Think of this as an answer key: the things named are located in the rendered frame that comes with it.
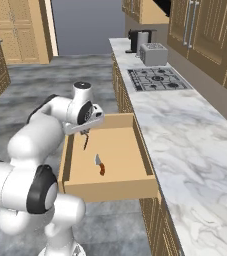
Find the tall wooden cupboard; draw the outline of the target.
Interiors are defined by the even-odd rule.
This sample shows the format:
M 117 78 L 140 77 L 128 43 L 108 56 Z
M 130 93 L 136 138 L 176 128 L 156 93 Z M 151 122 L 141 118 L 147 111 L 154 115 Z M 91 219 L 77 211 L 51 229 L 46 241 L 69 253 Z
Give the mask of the tall wooden cupboard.
M 7 64 L 49 64 L 46 0 L 0 0 L 0 40 Z

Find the wooden base cabinets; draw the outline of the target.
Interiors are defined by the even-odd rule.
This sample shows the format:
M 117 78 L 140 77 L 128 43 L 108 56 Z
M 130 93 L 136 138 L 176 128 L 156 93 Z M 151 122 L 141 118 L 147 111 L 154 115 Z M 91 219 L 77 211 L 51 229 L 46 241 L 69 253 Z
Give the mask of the wooden base cabinets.
M 112 83 L 118 110 L 120 113 L 133 113 L 133 106 L 115 54 L 112 54 L 112 61 Z M 156 184 L 155 197 L 139 200 L 151 254 L 152 256 L 185 256 L 159 182 Z

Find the wide wooden wall cupboard door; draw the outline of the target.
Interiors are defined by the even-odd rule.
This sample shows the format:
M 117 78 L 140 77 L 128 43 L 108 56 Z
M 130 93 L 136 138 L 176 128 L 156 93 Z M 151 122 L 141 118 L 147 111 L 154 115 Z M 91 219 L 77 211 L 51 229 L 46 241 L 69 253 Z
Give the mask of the wide wooden wall cupboard door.
M 227 70 L 227 0 L 200 0 L 188 60 L 218 83 Z

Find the black gas hob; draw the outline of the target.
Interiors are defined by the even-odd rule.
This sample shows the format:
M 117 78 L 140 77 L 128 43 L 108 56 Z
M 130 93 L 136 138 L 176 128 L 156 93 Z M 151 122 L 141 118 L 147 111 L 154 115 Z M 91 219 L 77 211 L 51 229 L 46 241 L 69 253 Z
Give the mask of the black gas hob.
M 137 92 L 191 89 L 191 86 L 169 67 L 128 69 L 127 72 Z

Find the small wooden wall cupboard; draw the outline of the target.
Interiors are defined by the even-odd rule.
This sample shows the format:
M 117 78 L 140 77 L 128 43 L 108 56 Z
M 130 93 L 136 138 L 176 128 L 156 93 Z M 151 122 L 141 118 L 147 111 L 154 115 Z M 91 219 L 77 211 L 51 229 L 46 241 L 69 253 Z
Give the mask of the small wooden wall cupboard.
M 139 24 L 169 23 L 169 18 L 153 0 L 122 0 L 122 11 Z

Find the black paper towel holder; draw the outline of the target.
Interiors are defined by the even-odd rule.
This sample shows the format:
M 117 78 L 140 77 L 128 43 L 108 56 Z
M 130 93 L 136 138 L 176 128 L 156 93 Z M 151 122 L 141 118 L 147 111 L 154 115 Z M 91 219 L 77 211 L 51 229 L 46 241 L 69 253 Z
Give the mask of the black paper towel holder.
M 128 31 L 128 39 L 130 40 L 130 49 L 126 53 L 139 53 L 140 46 L 144 43 L 150 43 L 153 30 L 133 30 Z

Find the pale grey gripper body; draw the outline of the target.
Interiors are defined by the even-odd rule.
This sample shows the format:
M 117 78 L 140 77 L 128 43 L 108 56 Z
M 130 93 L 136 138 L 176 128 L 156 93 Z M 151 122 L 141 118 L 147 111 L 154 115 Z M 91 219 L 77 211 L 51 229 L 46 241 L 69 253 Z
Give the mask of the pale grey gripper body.
M 72 135 L 87 129 L 91 129 L 95 126 L 100 125 L 104 121 L 104 115 L 91 117 L 86 123 L 82 125 L 74 125 L 71 123 L 64 124 L 64 133 L 66 135 Z

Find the narrow wooden wall cupboard door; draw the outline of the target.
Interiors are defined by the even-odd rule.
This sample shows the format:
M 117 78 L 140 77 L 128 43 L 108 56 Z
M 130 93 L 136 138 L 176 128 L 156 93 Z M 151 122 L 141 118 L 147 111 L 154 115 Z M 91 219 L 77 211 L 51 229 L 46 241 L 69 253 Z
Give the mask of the narrow wooden wall cupboard door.
M 167 44 L 183 57 L 187 57 L 187 45 L 183 46 L 183 34 L 187 12 L 188 0 L 171 0 L 171 13 L 169 19 Z M 189 32 L 190 14 L 187 35 Z

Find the black range hood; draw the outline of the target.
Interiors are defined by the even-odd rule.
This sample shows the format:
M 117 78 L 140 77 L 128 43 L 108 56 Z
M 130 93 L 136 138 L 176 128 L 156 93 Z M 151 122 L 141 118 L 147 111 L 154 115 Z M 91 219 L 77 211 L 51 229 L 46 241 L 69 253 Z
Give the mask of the black range hood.
M 167 17 L 170 16 L 171 0 L 153 0 L 153 1 L 165 13 Z

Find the grey toaster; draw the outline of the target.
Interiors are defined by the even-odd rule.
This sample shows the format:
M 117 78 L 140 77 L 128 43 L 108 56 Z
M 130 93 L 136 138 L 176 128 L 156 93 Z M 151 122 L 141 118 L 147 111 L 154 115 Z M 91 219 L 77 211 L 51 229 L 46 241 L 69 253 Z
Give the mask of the grey toaster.
M 145 66 L 167 64 L 168 49 L 160 43 L 144 43 L 140 46 L 140 59 Z

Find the open wooden drawer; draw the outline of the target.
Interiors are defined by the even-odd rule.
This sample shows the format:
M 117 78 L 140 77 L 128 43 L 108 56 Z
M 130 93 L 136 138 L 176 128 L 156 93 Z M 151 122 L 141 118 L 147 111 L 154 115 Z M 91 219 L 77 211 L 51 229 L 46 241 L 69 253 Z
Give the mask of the open wooden drawer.
M 65 138 L 58 175 L 59 190 L 86 202 L 139 199 L 156 196 L 156 178 L 136 117 L 108 114 L 86 136 Z M 105 175 L 95 164 L 99 154 Z

